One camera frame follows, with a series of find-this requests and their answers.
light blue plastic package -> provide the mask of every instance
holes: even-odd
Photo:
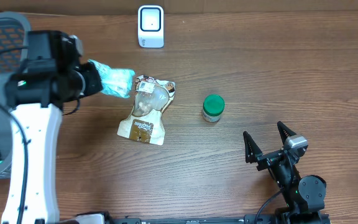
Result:
[[[93,63],[99,72],[103,90],[101,93],[121,98],[129,98],[132,89],[132,77],[135,71],[132,69],[110,68],[108,65],[95,60],[88,60]]]

wooden table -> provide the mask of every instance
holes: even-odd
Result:
[[[114,217],[236,217],[278,189],[246,164],[242,132],[264,152],[282,144],[276,122],[310,143],[302,176],[327,183],[333,223],[358,223],[358,12],[167,15],[165,47],[142,49],[136,16],[29,16],[32,28],[83,40],[88,58],[177,83],[163,114],[163,146],[117,136],[130,99],[97,94],[64,117],[58,139],[60,216],[109,210]],[[216,124],[201,115],[217,93]],[[75,106],[67,104],[67,111]],[[0,217],[9,180],[0,180]],[[265,212],[285,206],[280,197]]]

white plastic holder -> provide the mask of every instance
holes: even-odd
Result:
[[[145,48],[164,46],[164,10],[160,6],[144,5],[137,11],[137,36]]]

